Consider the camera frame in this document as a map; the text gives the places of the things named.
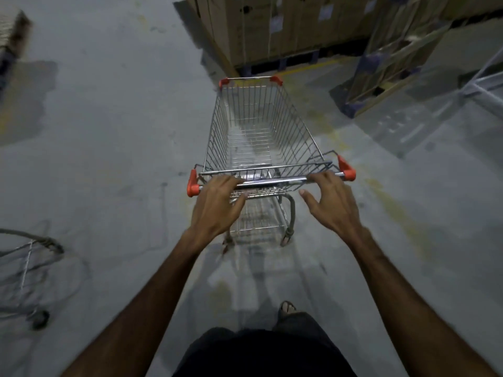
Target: paper label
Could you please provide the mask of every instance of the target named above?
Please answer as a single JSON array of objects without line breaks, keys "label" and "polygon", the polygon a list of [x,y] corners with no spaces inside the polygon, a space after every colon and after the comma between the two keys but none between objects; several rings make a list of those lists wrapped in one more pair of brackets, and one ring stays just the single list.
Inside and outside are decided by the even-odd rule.
[{"label": "paper label", "polygon": [[271,18],[269,23],[269,34],[277,33],[283,30],[283,16],[277,15]]},{"label": "paper label", "polygon": [[325,21],[332,17],[333,4],[323,5],[319,9],[318,21]]},{"label": "paper label", "polygon": [[373,11],[376,6],[376,3],[377,3],[377,0],[369,0],[367,5],[365,5],[365,11],[363,12],[363,14],[368,14],[371,11]]}]

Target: hand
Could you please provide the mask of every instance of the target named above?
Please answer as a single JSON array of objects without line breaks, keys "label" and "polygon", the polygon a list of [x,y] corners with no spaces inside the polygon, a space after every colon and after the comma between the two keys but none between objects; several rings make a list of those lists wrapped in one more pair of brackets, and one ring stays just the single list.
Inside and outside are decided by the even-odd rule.
[{"label": "hand", "polygon": [[307,179],[317,183],[321,190],[319,202],[307,190],[299,190],[309,212],[347,244],[355,240],[363,227],[351,187],[330,171],[310,174]]},{"label": "hand", "polygon": [[192,211],[191,229],[204,247],[217,235],[229,230],[239,218],[247,194],[242,193],[234,205],[229,200],[236,185],[242,182],[243,179],[229,175],[214,176],[199,193]]}]

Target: shopping cart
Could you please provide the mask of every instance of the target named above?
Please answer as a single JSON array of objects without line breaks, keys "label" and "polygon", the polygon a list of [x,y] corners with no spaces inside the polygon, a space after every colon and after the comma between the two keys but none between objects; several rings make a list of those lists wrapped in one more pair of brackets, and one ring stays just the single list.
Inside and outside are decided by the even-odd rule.
[{"label": "shopping cart", "polygon": [[27,276],[54,261],[34,263],[36,252],[50,250],[58,257],[64,253],[63,247],[53,238],[9,229],[0,229],[0,246],[0,320],[26,316],[33,329],[44,328],[49,312],[39,304],[27,302],[32,293]]},{"label": "shopping cart", "polygon": [[[356,172],[337,155],[338,166],[326,160],[318,149],[278,76],[225,78],[219,91],[208,139],[204,165],[192,169],[187,195],[197,196],[209,179],[230,174],[244,179],[231,195],[235,202],[247,190],[248,199],[270,197],[279,206],[283,220],[272,227],[285,228],[281,244],[289,242],[295,223],[295,202],[289,191],[308,182],[310,173],[333,170],[343,180],[353,181]],[[283,207],[290,202],[290,217]],[[231,243],[231,232],[263,229],[231,228],[224,243]]]}]

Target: concrete floor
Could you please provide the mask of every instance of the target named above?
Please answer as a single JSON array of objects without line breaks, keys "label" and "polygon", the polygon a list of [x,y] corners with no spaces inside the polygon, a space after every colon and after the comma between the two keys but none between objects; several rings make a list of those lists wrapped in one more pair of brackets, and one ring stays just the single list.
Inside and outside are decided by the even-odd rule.
[{"label": "concrete floor", "polygon": [[[221,70],[179,1],[16,0],[34,28],[0,112],[0,227],[51,235],[67,253],[37,286],[50,325],[2,322],[0,375],[61,372],[189,223],[185,186],[204,159]],[[503,43],[502,23],[451,31],[416,82],[355,120],[330,97],[355,61],[284,76],[321,150],[357,169],[362,220],[383,250],[500,372],[503,109],[454,90]],[[218,244],[205,250],[149,376],[171,375],[211,327],[271,327],[284,299],[358,375],[406,374],[356,261],[295,199],[287,247],[268,233],[223,257]]]}]

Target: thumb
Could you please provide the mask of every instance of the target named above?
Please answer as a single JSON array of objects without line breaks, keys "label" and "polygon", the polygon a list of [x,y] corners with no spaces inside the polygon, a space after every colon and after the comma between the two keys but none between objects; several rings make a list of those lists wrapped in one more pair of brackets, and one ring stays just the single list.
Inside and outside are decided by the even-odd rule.
[{"label": "thumb", "polygon": [[305,189],[300,189],[299,194],[306,202],[309,212],[313,214],[313,212],[318,208],[318,201],[316,201],[316,198],[314,198],[313,195]]},{"label": "thumb", "polygon": [[236,221],[239,218],[239,215],[241,214],[241,211],[244,208],[244,203],[247,201],[248,198],[248,193],[241,193],[241,195],[238,197],[234,205],[232,206],[232,209],[230,210],[230,216],[232,218],[232,222]]}]

